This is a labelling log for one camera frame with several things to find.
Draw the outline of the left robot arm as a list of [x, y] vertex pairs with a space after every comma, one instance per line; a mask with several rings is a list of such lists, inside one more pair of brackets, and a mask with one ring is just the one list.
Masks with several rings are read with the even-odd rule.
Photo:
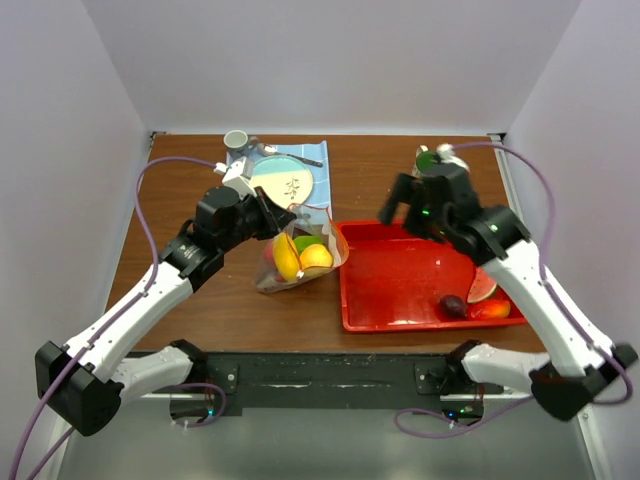
[[130, 367], [123, 360], [152, 326], [223, 268], [226, 253], [250, 239], [275, 237], [295, 218], [262, 189], [246, 196], [230, 187], [207, 191], [194, 217], [118, 303], [64, 345], [47, 342], [36, 352], [39, 398], [78, 433], [91, 436], [127, 400], [175, 384], [185, 392], [200, 390], [206, 359], [185, 341]]

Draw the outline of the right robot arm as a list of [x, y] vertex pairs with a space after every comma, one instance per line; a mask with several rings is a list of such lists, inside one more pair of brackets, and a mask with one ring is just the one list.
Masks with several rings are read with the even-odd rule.
[[466, 393], [490, 383], [528, 392], [550, 416], [569, 421], [637, 362], [631, 345], [614, 343], [568, 297], [516, 214], [504, 205], [480, 205], [464, 168], [437, 164], [424, 177], [399, 174], [380, 222], [390, 224], [401, 204], [408, 207], [405, 231], [448, 243], [481, 267], [546, 349], [529, 354], [467, 341], [446, 359], [445, 379], [452, 390]]

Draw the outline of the yellow apple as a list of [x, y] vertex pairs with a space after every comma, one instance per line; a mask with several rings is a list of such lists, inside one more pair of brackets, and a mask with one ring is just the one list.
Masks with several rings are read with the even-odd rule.
[[314, 268], [330, 268], [333, 266], [333, 255], [324, 245], [312, 245], [300, 254], [301, 267], [304, 271]]

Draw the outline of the red apple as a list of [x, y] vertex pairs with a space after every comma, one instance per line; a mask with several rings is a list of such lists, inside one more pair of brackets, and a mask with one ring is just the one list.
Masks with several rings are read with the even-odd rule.
[[263, 259], [269, 268], [276, 267], [276, 263], [274, 260], [273, 246], [274, 246], [274, 242], [269, 241], [265, 246], [264, 252], [263, 252]]

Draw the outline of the yellow lemon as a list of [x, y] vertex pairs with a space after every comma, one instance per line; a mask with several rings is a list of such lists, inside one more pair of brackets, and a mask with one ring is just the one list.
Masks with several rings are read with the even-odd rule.
[[274, 238], [272, 256], [276, 269], [285, 282], [294, 282], [299, 279], [302, 271], [300, 258], [293, 239], [286, 232]]

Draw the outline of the clear zip top bag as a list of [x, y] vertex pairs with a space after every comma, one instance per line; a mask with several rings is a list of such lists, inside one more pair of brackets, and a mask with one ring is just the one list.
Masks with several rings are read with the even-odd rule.
[[264, 247], [254, 276], [263, 294], [292, 289], [341, 267], [349, 246], [328, 206], [291, 204], [293, 214]]

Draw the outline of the grey toy fish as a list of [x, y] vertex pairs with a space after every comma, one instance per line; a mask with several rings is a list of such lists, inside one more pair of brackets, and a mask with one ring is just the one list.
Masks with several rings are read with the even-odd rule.
[[258, 292], [270, 294], [293, 288], [297, 282], [287, 281], [279, 273], [269, 271], [258, 275], [254, 280], [254, 285]]

